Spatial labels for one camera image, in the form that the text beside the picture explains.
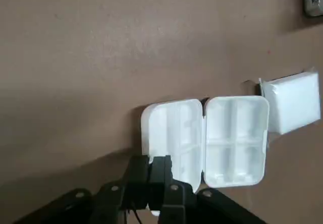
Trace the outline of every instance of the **brown surface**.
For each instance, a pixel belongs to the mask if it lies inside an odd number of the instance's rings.
[[[302,19],[301,0],[0,0],[0,13],[1,223],[118,178],[131,152],[100,157],[140,150],[143,105],[323,74],[321,19]],[[320,129],[271,143],[264,180],[224,192],[269,223],[321,223]]]

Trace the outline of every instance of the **white plastic case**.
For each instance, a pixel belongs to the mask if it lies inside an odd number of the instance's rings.
[[[262,96],[216,97],[148,106],[141,116],[142,153],[170,155],[173,178],[197,191],[257,184],[264,176],[269,104]]]

